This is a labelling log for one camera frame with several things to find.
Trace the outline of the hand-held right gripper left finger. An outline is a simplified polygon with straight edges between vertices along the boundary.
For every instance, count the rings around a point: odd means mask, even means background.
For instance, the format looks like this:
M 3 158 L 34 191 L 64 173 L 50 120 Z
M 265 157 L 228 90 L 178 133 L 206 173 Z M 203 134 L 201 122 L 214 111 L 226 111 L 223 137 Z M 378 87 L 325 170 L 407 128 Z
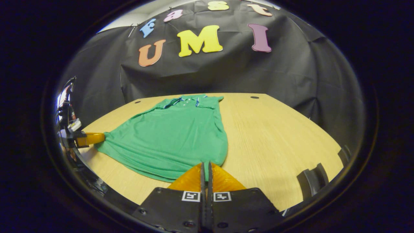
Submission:
M 204 168 L 202 162 L 184 174 L 193 175 L 195 191 L 183 184 L 188 178 L 182 176 L 174 188 L 156 187 L 132 216 L 161 232 L 200 233 L 206 206 Z

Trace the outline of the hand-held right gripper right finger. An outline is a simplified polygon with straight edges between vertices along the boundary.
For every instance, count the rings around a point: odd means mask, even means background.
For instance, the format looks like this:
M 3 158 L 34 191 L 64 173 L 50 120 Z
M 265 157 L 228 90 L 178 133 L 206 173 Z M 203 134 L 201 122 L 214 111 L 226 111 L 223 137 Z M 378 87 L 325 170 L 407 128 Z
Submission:
M 210 233 L 261 233 L 270 231 L 284 220 L 284 216 L 259 188 L 225 187 L 221 181 L 231 179 L 222 175 L 222 168 L 209 162 L 207 193 L 207 230 Z

